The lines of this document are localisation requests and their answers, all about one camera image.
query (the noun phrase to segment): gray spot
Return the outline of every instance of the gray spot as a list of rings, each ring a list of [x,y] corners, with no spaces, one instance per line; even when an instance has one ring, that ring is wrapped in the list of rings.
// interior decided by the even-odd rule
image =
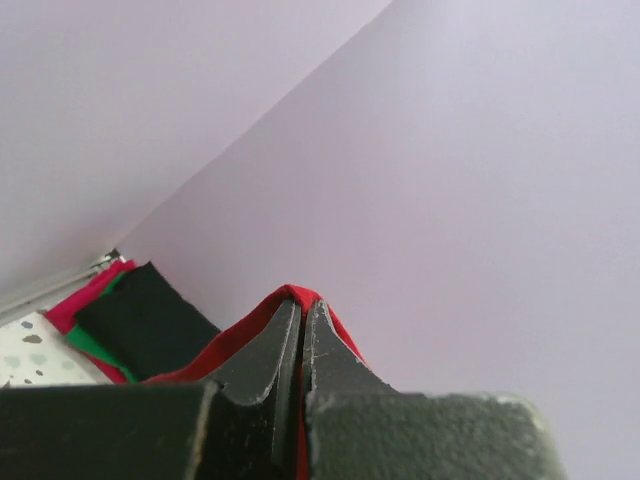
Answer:
[[[22,341],[25,343],[42,343],[42,338],[39,335],[27,335]]]
[[[42,365],[44,362],[47,361],[47,357],[39,353],[32,353],[31,355],[29,355],[29,358],[36,365]]]
[[[20,359],[10,355],[8,357],[4,357],[4,363],[9,365],[11,368],[18,368],[20,366]]]

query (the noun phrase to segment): fabric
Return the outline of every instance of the fabric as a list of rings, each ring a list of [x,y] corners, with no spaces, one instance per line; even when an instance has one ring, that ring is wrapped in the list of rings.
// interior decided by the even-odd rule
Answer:
[[[116,277],[111,280],[111,282],[105,287],[105,289],[100,293],[100,297],[108,295],[113,291],[116,284],[126,275],[126,272],[120,272]],[[88,354],[93,358],[97,358],[98,360],[116,367],[120,370],[124,376],[126,377],[129,383],[136,383],[138,379],[129,371],[129,369],[116,360],[116,358],[107,350],[105,350],[102,345],[95,341],[95,339],[89,335],[80,325],[76,325],[71,329],[69,333],[64,336],[66,342],[74,347],[76,350]]]
[[[188,365],[220,333],[151,263],[128,273],[75,318],[141,380]]]
[[[284,285],[266,297],[260,304],[246,317],[237,322],[231,328],[225,330],[198,355],[193,362],[186,367],[175,372],[166,373],[151,378],[148,381],[155,382],[195,382],[205,377],[207,374],[218,368],[229,358],[231,358],[238,350],[247,344],[253,337],[258,335],[267,325],[271,317],[274,315],[280,304],[288,299],[293,298],[302,309],[302,318],[306,321],[309,309],[316,300],[321,297],[313,290],[294,285]],[[364,361],[358,347],[349,336],[336,314],[329,307],[333,327],[342,339],[342,341]],[[298,462],[297,462],[297,478],[298,480],[306,480],[308,478],[307,471],[307,446],[304,433],[304,422],[302,419],[302,409],[300,409],[300,427],[298,429]]]
[[[134,261],[113,262],[108,269],[93,277],[86,287],[81,288],[69,297],[58,303],[44,317],[63,335],[68,334],[76,324],[75,313],[94,301],[109,283],[120,273],[128,272],[136,268]],[[128,383],[126,376],[113,365],[85,353],[85,356],[98,367],[113,383]]]

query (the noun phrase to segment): stack of cloth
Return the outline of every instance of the stack of cloth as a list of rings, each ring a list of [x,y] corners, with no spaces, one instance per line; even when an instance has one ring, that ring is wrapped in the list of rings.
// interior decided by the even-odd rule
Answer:
[[[44,314],[114,383],[180,370],[220,333],[152,263],[116,261]]]

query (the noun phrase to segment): red cloth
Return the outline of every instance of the red cloth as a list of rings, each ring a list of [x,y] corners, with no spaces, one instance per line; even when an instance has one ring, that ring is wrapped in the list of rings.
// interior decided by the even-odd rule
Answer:
[[[218,334],[205,349],[186,367],[175,372],[158,375],[147,382],[194,382],[205,377],[240,350],[253,337],[258,335],[267,325],[271,317],[276,313],[280,304],[293,298],[302,308],[302,318],[306,321],[307,313],[316,300],[322,297],[313,290],[294,285],[284,285],[265,298],[242,320],[232,327]],[[344,343],[362,359],[362,355],[349,336],[336,314],[329,307],[329,313],[333,321],[333,327]],[[306,480],[307,472],[307,446],[304,434],[304,422],[302,409],[300,412],[300,428],[298,429],[298,480]]]
[[[111,281],[122,272],[129,272],[136,268],[133,260],[122,262],[117,260],[108,269],[93,277],[89,284],[80,290],[72,293],[69,297],[61,301],[58,305],[44,314],[44,317],[56,327],[63,335],[66,335],[76,325],[73,317],[78,310],[86,307],[111,283]],[[104,363],[85,352],[83,354],[93,362],[113,383],[129,383],[124,374],[113,365]]]

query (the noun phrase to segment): wall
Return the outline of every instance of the wall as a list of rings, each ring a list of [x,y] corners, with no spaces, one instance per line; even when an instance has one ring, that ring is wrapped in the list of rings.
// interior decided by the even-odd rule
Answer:
[[[220,325],[315,288],[397,388],[522,393],[572,478],[635,478],[639,21],[397,1],[123,250]]]
[[[0,303],[111,250],[389,1],[0,3]]]

